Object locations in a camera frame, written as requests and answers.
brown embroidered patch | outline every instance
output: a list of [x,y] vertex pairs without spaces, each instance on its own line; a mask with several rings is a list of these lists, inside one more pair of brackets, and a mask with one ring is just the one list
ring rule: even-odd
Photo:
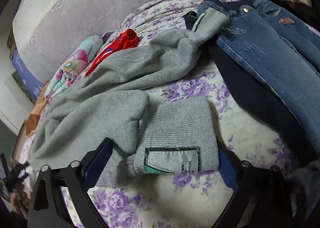
[[282,23],[283,25],[295,24],[294,20],[292,20],[290,17],[284,17],[280,19],[279,23]]

blue jeans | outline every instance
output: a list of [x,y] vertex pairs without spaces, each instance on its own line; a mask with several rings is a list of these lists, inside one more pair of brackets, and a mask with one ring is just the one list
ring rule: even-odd
[[198,15],[208,7],[231,21],[216,44],[287,106],[320,155],[320,38],[267,0],[204,0]]

floral bed sheet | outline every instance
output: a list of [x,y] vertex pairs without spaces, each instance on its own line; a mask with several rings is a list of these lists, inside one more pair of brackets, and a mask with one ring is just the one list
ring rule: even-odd
[[[127,28],[135,30],[140,37],[139,46],[147,44],[162,30],[186,29],[182,16],[196,10],[201,1],[155,0],[145,4],[126,18],[104,46]],[[84,78],[89,67],[78,79]],[[218,140],[234,151],[239,159],[246,159],[261,168],[276,164],[283,173],[299,165],[275,131],[236,104],[211,58],[201,57],[183,79],[145,91],[150,95],[152,104],[205,95],[211,106]],[[34,135],[25,142],[20,162],[27,159],[33,138]],[[28,186],[33,186],[35,178],[36,173],[33,173],[27,180]],[[74,225],[83,227],[68,190],[62,188],[62,192]],[[136,183],[120,188],[95,187],[88,194],[111,228],[205,228],[212,227],[233,191],[226,187],[218,171],[205,171],[184,175],[145,175]]]

red cloth with stripes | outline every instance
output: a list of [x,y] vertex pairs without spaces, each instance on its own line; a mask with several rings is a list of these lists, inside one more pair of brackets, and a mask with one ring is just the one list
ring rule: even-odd
[[85,74],[89,76],[95,68],[108,56],[116,51],[135,48],[138,45],[139,37],[136,32],[132,29],[127,29],[125,32],[121,33],[108,47],[106,47],[98,57],[95,58],[91,67]]

silver screw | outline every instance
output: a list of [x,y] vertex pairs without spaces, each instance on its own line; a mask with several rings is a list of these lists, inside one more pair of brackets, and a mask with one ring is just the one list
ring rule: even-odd
[[71,164],[70,164],[70,166],[72,167],[72,168],[76,168],[76,167],[78,167],[80,165],[80,162],[79,161],[73,161],[73,162],[71,162]]
[[280,168],[277,165],[273,165],[271,168],[275,172],[279,172],[280,171]]
[[245,168],[248,168],[251,166],[250,162],[249,161],[241,161],[241,165]]
[[45,171],[47,171],[48,169],[49,169],[49,166],[48,166],[48,165],[44,165],[44,166],[42,166],[41,171],[42,171],[42,172],[45,172]]

